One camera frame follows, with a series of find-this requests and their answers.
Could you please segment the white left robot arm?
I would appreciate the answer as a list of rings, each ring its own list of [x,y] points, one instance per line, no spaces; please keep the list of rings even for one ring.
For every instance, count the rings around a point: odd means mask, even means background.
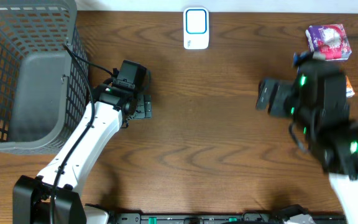
[[[146,67],[124,60],[90,91],[90,102],[67,142],[36,177],[21,176],[13,188],[13,223],[114,223],[113,212],[83,204],[86,180],[109,140],[130,119],[152,116]]]

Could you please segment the orange snack packet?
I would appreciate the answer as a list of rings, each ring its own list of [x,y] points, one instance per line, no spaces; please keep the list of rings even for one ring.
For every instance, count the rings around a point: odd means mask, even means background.
[[[346,76],[346,97],[351,98],[355,95],[355,91],[350,83],[348,76]]]

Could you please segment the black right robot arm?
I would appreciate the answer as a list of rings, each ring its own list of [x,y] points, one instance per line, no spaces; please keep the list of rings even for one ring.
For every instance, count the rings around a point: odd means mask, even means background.
[[[328,175],[348,223],[358,223],[358,120],[350,117],[345,71],[324,60],[296,63],[294,80],[264,78],[257,110],[290,119],[289,135]]]

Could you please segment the purple tissue pack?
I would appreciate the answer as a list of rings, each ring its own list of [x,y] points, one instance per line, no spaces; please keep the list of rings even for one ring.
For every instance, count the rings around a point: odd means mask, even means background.
[[[347,60],[352,53],[342,24],[309,26],[305,34],[309,49],[323,60]]]

